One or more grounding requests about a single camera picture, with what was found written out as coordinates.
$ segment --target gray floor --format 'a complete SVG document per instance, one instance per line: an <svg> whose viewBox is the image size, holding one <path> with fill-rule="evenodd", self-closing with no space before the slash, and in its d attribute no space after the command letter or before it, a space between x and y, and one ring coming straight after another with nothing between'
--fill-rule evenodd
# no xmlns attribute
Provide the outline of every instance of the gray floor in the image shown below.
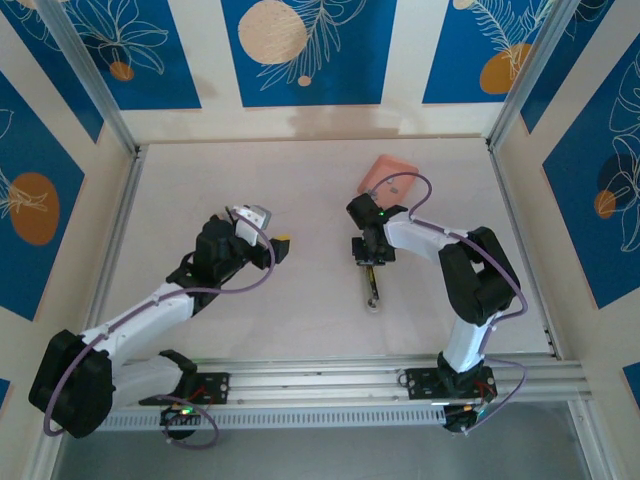
<svg viewBox="0 0 640 480"><path fill-rule="evenodd" d="M193 436L192 440L203 440ZM590 478L564 404L513 404L469 437L440 427L223 432L183 451L160 433L65 441L57 480L572 480Z"/></svg>

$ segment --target white table surface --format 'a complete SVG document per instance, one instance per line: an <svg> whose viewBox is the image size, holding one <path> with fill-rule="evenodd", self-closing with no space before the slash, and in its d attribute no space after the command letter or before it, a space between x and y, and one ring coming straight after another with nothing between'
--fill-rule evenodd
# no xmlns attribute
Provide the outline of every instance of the white table surface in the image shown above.
<svg viewBox="0 0 640 480"><path fill-rule="evenodd" d="M435 354L453 324L440 268L406 251L377 269L381 309L365 307L351 257L358 230L345 207L378 155L417 165L434 193L418 214L452 228L492 228L530 298L527 315L505 322L488 352L549 352L482 139L243 142L151 145L126 229L106 321L149 295L194 249L202 225L225 205L273 213L270 236L289 234L291 252L259 289L218 297L151 341L141 357L173 348L191 358L291 358ZM407 206L425 192L414 185ZM226 287L263 272L245 267ZM512 308L517 308L517 301Z"/></svg>

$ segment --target pink sponge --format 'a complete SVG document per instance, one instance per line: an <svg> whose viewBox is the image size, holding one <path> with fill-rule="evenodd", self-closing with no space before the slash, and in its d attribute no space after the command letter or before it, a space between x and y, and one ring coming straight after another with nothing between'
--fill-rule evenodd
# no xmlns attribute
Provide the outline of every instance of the pink sponge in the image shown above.
<svg viewBox="0 0 640 480"><path fill-rule="evenodd" d="M360 183L358 193L370 192L380 180L400 172L418 173L418 168L393 155L380 155ZM399 205L409 193L415 179L416 177L409 175L392 178L378 187L373 194L373 199L385 210Z"/></svg>

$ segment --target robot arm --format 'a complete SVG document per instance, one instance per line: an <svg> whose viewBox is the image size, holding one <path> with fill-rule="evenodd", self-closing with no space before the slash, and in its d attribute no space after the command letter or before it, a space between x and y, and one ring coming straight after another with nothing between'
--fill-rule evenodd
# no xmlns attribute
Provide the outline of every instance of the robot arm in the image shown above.
<svg viewBox="0 0 640 480"><path fill-rule="evenodd" d="M266 228L270 214L252 207L236 207L237 214L259 228ZM276 263L289 251L288 240L270 240ZM211 292L178 293L185 288L220 288L246 264L270 266L265 246L243 222L234 224L213 216L196 239L196 249L186 255L151 296L127 312L96 328L74 335L68 330L49 342L29 393L29 401L45 411L62 374L80 352L105 336L78 364L62 389L52 418L71 435L81 438L100 426L110 411L162 394L188 397L195 389L196 366L172 350L145 362L125 365L158 335L196 315L217 296ZM164 301L163 296L171 295ZM125 316L139 312L116 330Z"/></svg>
<svg viewBox="0 0 640 480"><path fill-rule="evenodd" d="M449 344L438 358L438 377L454 398L468 390L483 364L482 342L491 323L515 297L506 280L469 247L447 234L413 222L406 208L378 207L368 194L356 197L347 211L363 232L352 239L358 265L384 265L395 249L408 250L442 268L447 294L456 313ZM481 227L473 232L449 230L469 238L494 257L519 285L495 234Z"/></svg>

